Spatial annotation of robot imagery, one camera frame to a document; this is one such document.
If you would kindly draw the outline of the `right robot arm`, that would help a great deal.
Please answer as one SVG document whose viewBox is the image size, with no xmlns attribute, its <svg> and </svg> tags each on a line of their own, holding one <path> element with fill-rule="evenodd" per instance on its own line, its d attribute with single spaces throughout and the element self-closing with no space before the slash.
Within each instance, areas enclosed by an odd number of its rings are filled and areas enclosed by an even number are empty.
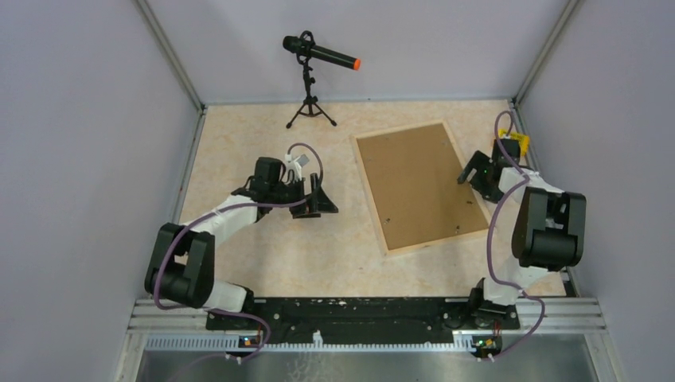
<svg viewBox="0 0 675 382">
<path fill-rule="evenodd" d="M 543 277 L 574 267 L 583 256 L 587 199 L 550 185 L 539 172 L 519 166 L 519 143 L 494 141 L 491 154 L 474 152 L 457 182 L 498 208 L 512 198 L 519 204 L 510 245 L 512 255 L 470 292 L 466 316 L 478 328 L 505 318 L 523 291 Z"/>
</svg>

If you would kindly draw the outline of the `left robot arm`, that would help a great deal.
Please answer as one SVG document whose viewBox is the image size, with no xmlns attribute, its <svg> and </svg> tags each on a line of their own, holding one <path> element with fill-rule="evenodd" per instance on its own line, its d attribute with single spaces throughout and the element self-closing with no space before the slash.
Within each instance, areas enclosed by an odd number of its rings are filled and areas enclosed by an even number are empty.
<svg viewBox="0 0 675 382">
<path fill-rule="evenodd" d="M 288 154 L 283 160 L 260 157 L 245 185 L 216 208 L 189 223 L 161 226 L 144 279 L 146 291 L 180 306 L 224 310 L 232 326 L 249 327 L 256 315 L 255 307 L 246 302 L 249 291 L 216 280 L 216 250 L 272 209 L 288 209 L 295 219 L 337 213 L 338 207 L 322 188 L 322 174 L 302 176 L 307 161 L 304 155 Z"/>
</svg>

